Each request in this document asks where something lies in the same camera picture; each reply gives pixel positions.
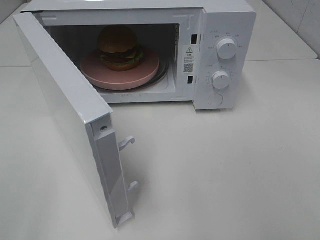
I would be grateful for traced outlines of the burger with lettuce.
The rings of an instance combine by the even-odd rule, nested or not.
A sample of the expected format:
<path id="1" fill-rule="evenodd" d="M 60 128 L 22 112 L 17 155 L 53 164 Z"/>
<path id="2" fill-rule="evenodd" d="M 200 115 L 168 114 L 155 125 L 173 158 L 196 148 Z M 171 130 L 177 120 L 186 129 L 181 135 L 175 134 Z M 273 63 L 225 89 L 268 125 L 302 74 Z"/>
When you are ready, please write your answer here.
<path id="1" fill-rule="evenodd" d="M 100 59 L 110 70 L 123 72 L 136 68 L 144 57 L 136 34 L 125 25 L 108 25 L 97 39 Z"/>

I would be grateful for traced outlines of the white microwave oven body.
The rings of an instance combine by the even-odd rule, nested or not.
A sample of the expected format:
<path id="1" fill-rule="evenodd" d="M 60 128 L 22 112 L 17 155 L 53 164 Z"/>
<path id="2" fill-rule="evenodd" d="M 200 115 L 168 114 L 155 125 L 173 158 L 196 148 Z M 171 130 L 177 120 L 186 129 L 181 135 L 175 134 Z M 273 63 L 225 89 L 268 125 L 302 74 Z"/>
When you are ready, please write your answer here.
<path id="1" fill-rule="evenodd" d="M 110 104 L 187 101 L 197 110 L 234 106 L 256 20 L 244 0 L 33 0 L 20 14 L 25 12 L 36 17 L 80 72 L 80 61 L 97 48 L 104 27 L 128 26 L 143 47 L 169 63 L 168 86 L 120 93 L 93 88 Z M 237 45 L 236 55 L 228 60 L 217 53 L 217 43 L 224 38 Z M 185 45 L 196 47 L 193 73 L 182 73 Z M 217 71 L 229 74 L 228 87 L 213 87 Z M 223 96 L 220 106 L 209 105 L 213 94 Z"/>

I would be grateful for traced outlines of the white microwave door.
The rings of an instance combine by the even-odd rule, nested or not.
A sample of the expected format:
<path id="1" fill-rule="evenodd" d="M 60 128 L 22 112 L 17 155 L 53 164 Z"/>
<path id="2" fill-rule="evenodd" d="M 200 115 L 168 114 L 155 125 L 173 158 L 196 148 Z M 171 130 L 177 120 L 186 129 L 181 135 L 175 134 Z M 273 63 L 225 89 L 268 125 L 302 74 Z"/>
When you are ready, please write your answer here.
<path id="1" fill-rule="evenodd" d="M 120 151 L 135 138 L 118 141 L 112 109 L 30 12 L 14 17 L 46 104 L 114 228 L 133 217 Z"/>

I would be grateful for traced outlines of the upper white microwave knob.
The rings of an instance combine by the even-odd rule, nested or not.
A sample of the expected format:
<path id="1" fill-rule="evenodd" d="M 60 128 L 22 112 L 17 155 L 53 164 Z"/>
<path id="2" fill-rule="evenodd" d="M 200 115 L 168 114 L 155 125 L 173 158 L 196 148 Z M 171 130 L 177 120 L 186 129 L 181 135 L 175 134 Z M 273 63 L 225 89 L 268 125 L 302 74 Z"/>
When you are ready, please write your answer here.
<path id="1" fill-rule="evenodd" d="M 232 59 L 237 53 L 237 44 L 236 42 L 230 38 L 223 38 L 219 40 L 216 44 L 217 55 L 222 60 Z"/>

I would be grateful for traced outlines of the white microwave knob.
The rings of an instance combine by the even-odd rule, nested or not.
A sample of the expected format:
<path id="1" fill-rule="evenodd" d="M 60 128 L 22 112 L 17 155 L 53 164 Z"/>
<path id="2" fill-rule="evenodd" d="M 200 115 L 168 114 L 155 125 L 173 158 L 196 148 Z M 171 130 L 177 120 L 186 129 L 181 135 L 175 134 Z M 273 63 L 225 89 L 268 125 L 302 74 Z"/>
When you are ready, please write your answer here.
<path id="1" fill-rule="evenodd" d="M 222 60 L 232 59 L 237 53 L 237 44 L 236 42 L 230 38 L 223 38 L 219 40 L 216 44 L 217 55 Z"/>
<path id="2" fill-rule="evenodd" d="M 231 77 L 224 70 L 219 70 L 212 75 L 212 85 L 215 89 L 225 89 L 230 85 L 230 82 Z"/>

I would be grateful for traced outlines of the round white door-release button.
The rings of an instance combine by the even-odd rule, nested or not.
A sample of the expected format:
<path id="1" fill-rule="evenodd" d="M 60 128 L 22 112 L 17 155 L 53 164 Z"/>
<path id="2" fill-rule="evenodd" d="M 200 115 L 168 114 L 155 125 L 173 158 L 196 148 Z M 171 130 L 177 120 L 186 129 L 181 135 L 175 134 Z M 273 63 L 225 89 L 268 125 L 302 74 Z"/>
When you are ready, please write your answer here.
<path id="1" fill-rule="evenodd" d="M 208 98 L 208 104 L 211 106 L 218 107 L 224 101 L 224 98 L 221 94 L 213 94 Z"/>

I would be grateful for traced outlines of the white warning sticker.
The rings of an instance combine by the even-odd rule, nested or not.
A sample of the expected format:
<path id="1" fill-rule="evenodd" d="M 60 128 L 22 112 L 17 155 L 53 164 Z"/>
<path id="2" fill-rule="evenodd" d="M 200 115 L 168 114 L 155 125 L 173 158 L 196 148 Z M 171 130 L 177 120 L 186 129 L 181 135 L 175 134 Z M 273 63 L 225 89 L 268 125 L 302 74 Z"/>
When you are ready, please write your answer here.
<path id="1" fill-rule="evenodd" d="M 192 74 L 196 68 L 197 48 L 194 45 L 184 45 L 182 48 L 182 73 Z"/>

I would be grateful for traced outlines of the lower white microwave knob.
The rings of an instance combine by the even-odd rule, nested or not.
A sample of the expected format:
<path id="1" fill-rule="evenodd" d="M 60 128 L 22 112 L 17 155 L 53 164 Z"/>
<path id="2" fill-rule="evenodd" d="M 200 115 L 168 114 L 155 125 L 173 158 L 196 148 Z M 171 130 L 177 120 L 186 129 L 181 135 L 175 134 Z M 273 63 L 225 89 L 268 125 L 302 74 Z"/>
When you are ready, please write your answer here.
<path id="1" fill-rule="evenodd" d="M 230 82 L 231 77 L 224 70 L 219 70 L 212 75 L 212 85 L 215 89 L 225 89 L 230 85 Z"/>

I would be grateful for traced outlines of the pink round plate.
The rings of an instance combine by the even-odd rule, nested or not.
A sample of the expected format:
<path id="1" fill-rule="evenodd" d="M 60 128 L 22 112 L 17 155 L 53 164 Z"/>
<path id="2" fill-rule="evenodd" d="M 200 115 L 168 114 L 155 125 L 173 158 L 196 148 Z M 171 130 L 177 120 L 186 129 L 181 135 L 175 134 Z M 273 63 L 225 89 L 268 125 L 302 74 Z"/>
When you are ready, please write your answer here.
<path id="1" fill-rule="evenodd" d="M 114 71 L 100 59 L 98 50 L 94 50 L 80 63 L 80 70 L 87 80 L 96 87 L 122 91 L 140 87 L 156 76 L 160 67 L 160 57 L 150 48 L 145 48 L 144 56 L 133 69 Z"/>

